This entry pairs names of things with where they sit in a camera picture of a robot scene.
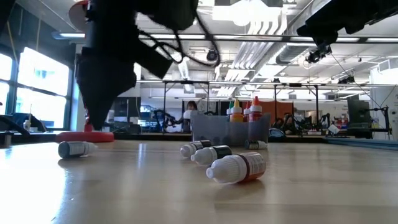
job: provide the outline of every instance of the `black label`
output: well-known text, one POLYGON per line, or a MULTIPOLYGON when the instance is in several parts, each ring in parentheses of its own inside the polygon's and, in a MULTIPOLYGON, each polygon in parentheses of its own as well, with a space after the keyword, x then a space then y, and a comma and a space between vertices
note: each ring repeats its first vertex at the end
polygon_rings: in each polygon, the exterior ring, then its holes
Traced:
POLYGON ((228 146, 213 146, 212 148, 217 152, 217 159, 232 155, 232 150, 228 146))
POLYGON ((203 147, 210 147, 211 146, 211 142, 209 140, 204 140, 204 141, 200 141, 201 145, 203 147))

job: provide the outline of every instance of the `red base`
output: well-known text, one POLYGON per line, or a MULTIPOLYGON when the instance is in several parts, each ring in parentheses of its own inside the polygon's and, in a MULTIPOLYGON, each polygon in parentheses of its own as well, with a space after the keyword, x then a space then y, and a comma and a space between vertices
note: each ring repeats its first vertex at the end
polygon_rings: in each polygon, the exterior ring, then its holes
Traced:
POLYGON ((65 132, 58 134, 55 141, 113 142, 114 136, 104 132, 65 132))

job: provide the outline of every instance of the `wooden table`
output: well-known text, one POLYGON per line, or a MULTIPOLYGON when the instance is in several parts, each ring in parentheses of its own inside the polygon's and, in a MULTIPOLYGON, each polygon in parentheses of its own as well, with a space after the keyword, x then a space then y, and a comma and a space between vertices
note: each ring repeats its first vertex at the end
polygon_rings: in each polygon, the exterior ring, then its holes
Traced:
POLYGON ((180 157, 182 144, 116 141, 74 161, 55 143, 1 149, 0 223, 398 221, 398 152, 275 143, 259 181, 221 185, 180 157))

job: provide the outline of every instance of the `window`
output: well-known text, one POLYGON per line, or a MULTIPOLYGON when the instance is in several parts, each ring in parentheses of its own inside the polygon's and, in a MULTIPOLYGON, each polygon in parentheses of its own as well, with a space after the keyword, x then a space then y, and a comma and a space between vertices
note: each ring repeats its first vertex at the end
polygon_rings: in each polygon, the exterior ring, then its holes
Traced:
POLYGON ((0 78, 10 80, 12 69, 12 59, 8 56, 0 54, 0 78))
POLYGON ((63 128, 67 100, 25 88, 17 89, 17 113, 32 113, 48 128, 63 128))
POLYGON ((0 82, 0 114, 6 114, 6 105, 8 97, 9 85, 7 83, 0 82))
POLYGON ((19 62, 18 83, 66 96, 69 68, 32 49, 25 48, 19 62))

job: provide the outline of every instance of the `paint bottle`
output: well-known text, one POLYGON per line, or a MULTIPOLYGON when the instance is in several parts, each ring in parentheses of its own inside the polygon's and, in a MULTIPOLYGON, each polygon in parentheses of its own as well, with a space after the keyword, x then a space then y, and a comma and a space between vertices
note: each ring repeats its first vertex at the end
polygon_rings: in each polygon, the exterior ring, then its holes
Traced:
POLYGON ((243 122, 242 107, 239 106, 238 99, 235 99, 231 112, 232 114, 229 116, 230 122, 243 122))
POLYGON ((249 122, 260 120, 262 117, 262 108, 260 105, 259 98, 256 96, 250 106, 249 122))
POLYGON ((229 122, 230 116, 232 114, 232 108, 234 107, 234 103, 232 101, 229 102, 229 108, 226 110, 227 120, 229 122))
POLYGON ((180 153, 183 157, 191 158, 197 150, 203 149, 204 147, 210 147, 211 142, 209 140, 204 141, 194 141, 190 144, 186 144, 181 147, 180 153))
POLYGON ((253 100, 252 105, 250 106, 250 114, 249 114, 249 140, 260 140, 265 141, 266 133, 262 133, 263 130, 262 124, 260 122, 256 122, 260 120, 262 117, 262 108, 259 102, 259 98, 256 96, 253 100))
POLYGON ((199 165, 211 165, 217 159, 232 155, 229 146, 212 146, 197 151, 191 156, 191 160, 199 165))
POLYGON ((249 150, 256 150, 256 149, 267 149, 267 143, 263 141, 256 141, 256 140, 246 140, 244 142, 244 148, 249 150))
POLYGON ((249 114, 250 114, 250 101, 246 103, 246 109, 243 110, 243 122, 249 121, 249 114))
POLYGON ((258 152, 226 156, 214 161, 206 175, 216 182, 240 183, 256 180, 266 171, 266 162, 258 152))
POLYGON ((91 142, 61 142, 58 146, 58 155, 62 159, 70 159, 80 156, 87 156, 96 149, 97 146, 91 142))

